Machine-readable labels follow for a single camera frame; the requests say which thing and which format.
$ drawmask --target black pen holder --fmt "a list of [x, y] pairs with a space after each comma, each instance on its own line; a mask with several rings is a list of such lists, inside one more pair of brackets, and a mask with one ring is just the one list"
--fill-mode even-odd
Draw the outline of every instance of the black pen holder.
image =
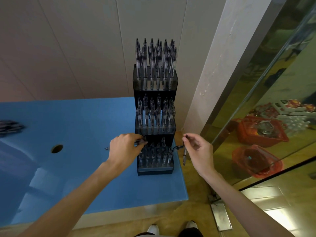
[[[157, 97], [161, 97], [163, 102], [166, 98], [168, 101], [172, 98], [175, 100], [176, 91], [178, 87], [178, 76], [176, 71], [173, 72], [173, 78], [171, 75], [166, 75], [166, 78], [160, 77], [160, 87], [157, 89], [156, 78], [150, 78], [150, 67], [147, 67], [148, 77], [144, 78], [144, 69], [140, 68], [140, 78], [137, 78], [136, 74], [136, 64], [134, 65], [133, 70], [133, 89], [134, 89], [134, 98], [135, 98], [135, 109], [138, 107], [138, 98], [143, 101], [145, 95], [148, 97], [148, 105], [150, 106], [150, 100], [153, 98], [155, 106], [157, 106]], [[176, 124], [173, 120], [171, 125], [168, 124], [162, 125], [161, 123], [162, 115], [160, 114], [160, 124], [157, 125], [157, 119], [155, 119], [154, 125], [151, 125], [150, 118], [148, 121], [145, 120], [145, 113], [143, 110], [143, 121], [140, 125], [137, 116], [135, 117], [135, 133], [144, 135], [148, 141], [147, 146], [149, 147], [152, 143], [156, 146], [158, 143], [161, 143], [161, 140], [165, 138], [165, 144], [168, 148], [171, 148], [174, 134], [176, 132]], [[170, 163], [157, 163], [157, 161], [152, 161], [148, 163], [148, 160], [144, 157], [137, 156], [137, 174], [138, 175], [153, 175], [153, 174], [171, 174], [174, 169], [173, 158]]]

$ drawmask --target person's left hand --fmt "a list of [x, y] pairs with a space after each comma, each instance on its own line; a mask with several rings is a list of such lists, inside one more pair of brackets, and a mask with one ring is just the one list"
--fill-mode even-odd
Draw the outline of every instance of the person's left hand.
[[106, 161], [115, 172], [115, 177], [119, 176], [127, 167], [131, 165], [146, 143], [134, 146], [136, 140], [143, 136], [135, 133], [121, 134], [110, 142], [109, 158]]

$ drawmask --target blue table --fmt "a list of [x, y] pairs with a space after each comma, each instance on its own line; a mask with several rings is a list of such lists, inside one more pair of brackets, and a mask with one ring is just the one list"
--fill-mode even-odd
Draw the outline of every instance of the blue table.
[[[108, 158], [104, 148], [111, 139], [135, 132], [135, 102], [110, 98], [0, 103], [0, 120], [26, 126], [21, 133], [0, 138], [2, 227], [35, 221], [91, 175]], [[58, 144], [63, 149], [52, 154]], [[86, 215], [78, 227], [151, 217], [177, 206], [170, 203], [187, 200], [178, 156], [174, 164], [171, 175], [137, 176], [135, 160], [85, 212], [100, 218], [105, 213], [108, 220], [86, 224], [93, 219]]]

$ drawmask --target foot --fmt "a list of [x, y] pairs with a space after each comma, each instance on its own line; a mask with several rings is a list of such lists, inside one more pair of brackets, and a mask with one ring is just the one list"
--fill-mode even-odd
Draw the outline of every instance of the foot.
[[188, 228], [197, 228], [198, 225], [193, 221], [193, 220], [190, 220], [187, 224], [186, 224], [186, 229]]
[[149, 227], [147, 232], [152, 233], [154, 235], [159, 235], [159, 228], [156, 224], [153, 224]]

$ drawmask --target pile of pens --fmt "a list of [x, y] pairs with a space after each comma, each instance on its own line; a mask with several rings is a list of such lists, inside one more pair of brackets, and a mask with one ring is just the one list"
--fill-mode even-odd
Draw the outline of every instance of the pile of pens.
[[176, 114], [172, 97], [166, 98], [162, 103], [158, 94], [157, 105], [153, 98], [148, 106], [148, 97], [145, 94], [143, 100], [138, 98], [138, 108], [136, 109], [136, 132], [141, 135], [170, 134], [175, 132], [174, 117]]
[[139, 154], [139, 168], [170, 167], [173, 165], [173, 149], [167, 147], [165, 138], [156, 146], [152, 143], [149, 147], [145, 145]]
[[141, 48], [138, 38], [136, 38], [136, 75], [140, 85], [142, 83], [141, 89], [148, 90], [149, 85], [150, 90], [171, 89], [176, 60], [177, 48], [174, 47], [173, 39], [169, 45], [165, 39], [163, 46], [159, 39], [156, 45], [151, 39], [147, 47], [145, 38]]

